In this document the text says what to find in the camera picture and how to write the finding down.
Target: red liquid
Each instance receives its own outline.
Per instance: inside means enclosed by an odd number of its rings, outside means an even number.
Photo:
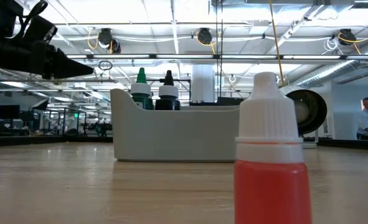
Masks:
[[[235,224],[311,224],[303,163],[235,162]]]

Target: wooden table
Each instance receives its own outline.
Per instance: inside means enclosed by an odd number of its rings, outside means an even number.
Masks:
[[[314,224],[368,223],[368,151],[305,150]],[[107,143],[0,147],[0,223],[234,223],[232,163],[115,162]]]

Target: white cap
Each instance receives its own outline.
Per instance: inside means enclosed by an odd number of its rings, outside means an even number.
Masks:
[[[240,104],[238,159],[303,161],[295,104],[279,91],[275,77],[272,72],[256,74],[252,94]]]
[[[159,96],[175,96],[178,98],[178,88],[176,86],[163,85],[159,87]]]
[[[133,83],[131,85],[131,94],[133,93],[144,93],[151,96],[152,95],[151,85],[147,83]]]

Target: black bottle cap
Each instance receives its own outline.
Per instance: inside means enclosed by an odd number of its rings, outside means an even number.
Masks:
[[[174,82],[172,80],[171,70],[167,70],[166,77],[164,77],[164,85],[174,86]]]

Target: dropper bottle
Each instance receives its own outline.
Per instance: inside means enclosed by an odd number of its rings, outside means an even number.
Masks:
[[[164,85],[159,87],[160,100],[156,100],[156,110],[180,110],[181,104],[178,98],[178,88],[174,86],[171,70],[164,77]]]
[[[308,171],[293,100],[275,74],[254,77],[240,104],[235,161],[235,224],[311,224]]]
[[[131,95],[134,102],[142,109],[153,110],[151,86],[146,82],[145,69],[140,68],[136,83],[131,85]]]

